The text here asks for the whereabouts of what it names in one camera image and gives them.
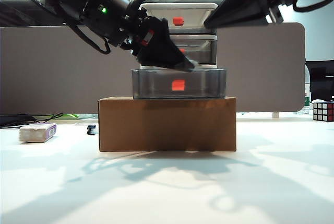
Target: stacked storage drawers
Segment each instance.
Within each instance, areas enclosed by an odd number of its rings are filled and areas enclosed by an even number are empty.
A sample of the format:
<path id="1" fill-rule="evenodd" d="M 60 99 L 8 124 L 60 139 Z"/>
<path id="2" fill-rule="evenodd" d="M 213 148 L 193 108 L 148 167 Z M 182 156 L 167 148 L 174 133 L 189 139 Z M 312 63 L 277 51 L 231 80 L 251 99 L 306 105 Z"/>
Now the stacked storage drawers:
<path id="1" fill-rule="evenodd" d="M 143 4 L 149 16 L 168 20 L 171 40 L 194 63 L 190 72 L 142 66 L 133 71 L 134 99 L 224 98 L 226 70 L 217 68 L 217 29 L 204 21 L 214 3 Z"/>

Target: small white block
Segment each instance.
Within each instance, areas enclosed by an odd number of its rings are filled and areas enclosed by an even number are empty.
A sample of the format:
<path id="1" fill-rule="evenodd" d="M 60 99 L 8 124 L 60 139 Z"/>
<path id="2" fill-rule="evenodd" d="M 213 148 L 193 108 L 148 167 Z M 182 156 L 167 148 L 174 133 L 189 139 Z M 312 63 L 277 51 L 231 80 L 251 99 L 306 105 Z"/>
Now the small white block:
<path id="1" fill-rule="evenodd" d="M 19 130 L 20 142 L 46 142 L 56 133 L 56 124 L 38 123 L 23 126 Z"/>

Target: red label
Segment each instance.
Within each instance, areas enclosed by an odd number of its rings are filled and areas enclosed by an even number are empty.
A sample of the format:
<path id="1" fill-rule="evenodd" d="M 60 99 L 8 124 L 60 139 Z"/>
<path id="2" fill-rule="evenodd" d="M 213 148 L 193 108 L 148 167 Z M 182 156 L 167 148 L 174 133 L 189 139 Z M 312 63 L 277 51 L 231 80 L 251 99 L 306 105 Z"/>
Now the red label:
<path id="1" fill-rule="evenodd" d="M 176 79 L 172 82 L 172 91 L 184 91 L 186 81 L 184 79 Z"/>

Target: brown cardboard box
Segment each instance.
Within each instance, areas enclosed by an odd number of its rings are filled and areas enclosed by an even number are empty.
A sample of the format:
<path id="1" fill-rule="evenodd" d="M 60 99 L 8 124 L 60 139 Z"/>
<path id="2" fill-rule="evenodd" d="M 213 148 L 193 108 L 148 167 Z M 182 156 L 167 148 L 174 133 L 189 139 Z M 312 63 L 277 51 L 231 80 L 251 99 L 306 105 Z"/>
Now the brown cardboard box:
<path id="1" fill-rule="evenodd" d="M 100 151 L 236 151 L 235 98 L 99 101 Z"/>

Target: white table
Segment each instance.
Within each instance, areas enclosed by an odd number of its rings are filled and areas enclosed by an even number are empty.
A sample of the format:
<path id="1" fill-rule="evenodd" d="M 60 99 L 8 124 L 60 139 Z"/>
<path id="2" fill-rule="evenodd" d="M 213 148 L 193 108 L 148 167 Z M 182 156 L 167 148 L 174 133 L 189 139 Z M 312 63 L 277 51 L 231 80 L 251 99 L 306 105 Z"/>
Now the white table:
<path id="1" fill-rule="evenodd" d="M 85 121 L 44 144 L 1 130 L 1 223 L 334 223 L 334 123 L 281 117 L 239 116 L 220 153 L 100 153 Z"/>

